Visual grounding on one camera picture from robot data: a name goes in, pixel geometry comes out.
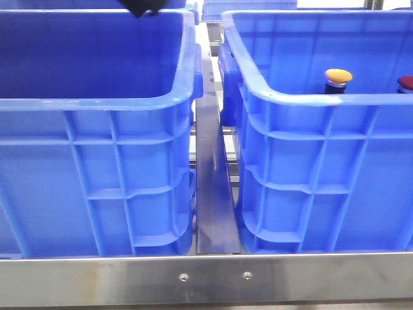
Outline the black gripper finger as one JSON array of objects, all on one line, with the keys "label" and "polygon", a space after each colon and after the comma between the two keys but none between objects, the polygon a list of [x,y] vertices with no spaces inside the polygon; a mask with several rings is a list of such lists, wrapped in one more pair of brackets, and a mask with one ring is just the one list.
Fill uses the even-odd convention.
[{"label": "black gripper finger", "polygon": [[151,16],[158,14],[168,3],[168,0],[119,0],[135,17],[141,17],[145,12],[150,11]]}]

